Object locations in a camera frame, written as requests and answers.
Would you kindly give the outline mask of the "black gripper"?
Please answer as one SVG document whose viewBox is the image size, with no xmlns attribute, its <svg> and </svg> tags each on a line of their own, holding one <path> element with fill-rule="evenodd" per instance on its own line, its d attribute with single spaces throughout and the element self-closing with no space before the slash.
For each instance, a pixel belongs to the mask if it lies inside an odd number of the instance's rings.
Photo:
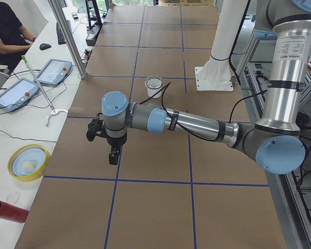
<svg viewBox="0 0 311 249">
<path fill-rule="evenodd" d="M 110 153 L 108 155 L 109 164 L 118 164 L 120 156 L 120 148 L 126 143 L 126 136 L 122 137 L 108 137 L 107 143 L 111 146 Z"/>
</svg>

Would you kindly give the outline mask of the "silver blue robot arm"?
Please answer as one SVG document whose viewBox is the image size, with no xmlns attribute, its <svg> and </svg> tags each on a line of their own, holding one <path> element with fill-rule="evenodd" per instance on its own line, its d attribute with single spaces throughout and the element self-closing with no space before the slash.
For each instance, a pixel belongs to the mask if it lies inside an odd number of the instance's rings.
<svg viewBox="0 0 311 249">
<path fill-rule="evenodd" d="M 184 130 L 208 141 L 225 143 L 273 174 L 287 174 L 304 161 L 306 151 L 296 124 L 311 50 L 311 1 L 258 1 L 256 30 L 276 35 L 262 117 L 255 125 L 223 122 L 165 108 L 129 102 L 119 91 L 102 97 L 101 137 L 117 164 L 127 129 L 161 133 Z"/>
</svg>

